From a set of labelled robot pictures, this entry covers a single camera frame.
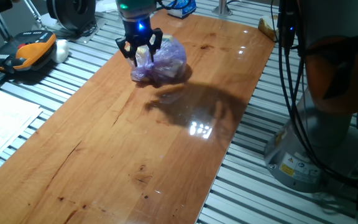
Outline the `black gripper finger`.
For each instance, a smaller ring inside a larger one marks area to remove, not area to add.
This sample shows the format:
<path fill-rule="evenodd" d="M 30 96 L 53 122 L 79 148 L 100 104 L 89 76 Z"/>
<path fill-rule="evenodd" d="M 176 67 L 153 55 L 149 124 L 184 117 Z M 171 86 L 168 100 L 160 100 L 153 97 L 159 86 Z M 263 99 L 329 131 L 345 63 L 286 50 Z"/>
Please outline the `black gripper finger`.
<path fill-rule="evenodd" d="M 121 51 L 121 53 L 123 54 L 123 56 L 126 59 L 130 59 L 134 66 L 137 66 L 137 59 L 136 59 L 136 52 L 137 52 L 137 47 L 132 46 L 125 37 L 121 37 L 116 39 L 116 44 L 119 47 L 119 50 Z"/>
<path fill-rule="evenodd" d="M 154 55 L 156 54 L 157 50 L 160 49 L 162 43 L 163 32 L 160 28 L 156 28 L 152 31 L 152 37 L 154 37 L 154 41 L 151 42 L 151 39 L 147 43 L 150 53 L 150 59 L 154 62 Z"/>

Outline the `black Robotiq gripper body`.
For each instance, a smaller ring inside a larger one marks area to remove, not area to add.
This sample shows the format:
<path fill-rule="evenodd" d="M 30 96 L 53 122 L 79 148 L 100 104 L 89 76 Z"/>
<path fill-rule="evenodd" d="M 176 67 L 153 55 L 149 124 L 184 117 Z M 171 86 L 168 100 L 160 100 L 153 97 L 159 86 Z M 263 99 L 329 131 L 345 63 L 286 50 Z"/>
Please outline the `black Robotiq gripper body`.
<path fill-rule="evenodd" d="M 150 23 L 150 16 L 135 17 L 131 19 L 123 18 L 125 41 L 136 47 L 152 45 L 150 40 L 153 30 Z"/>

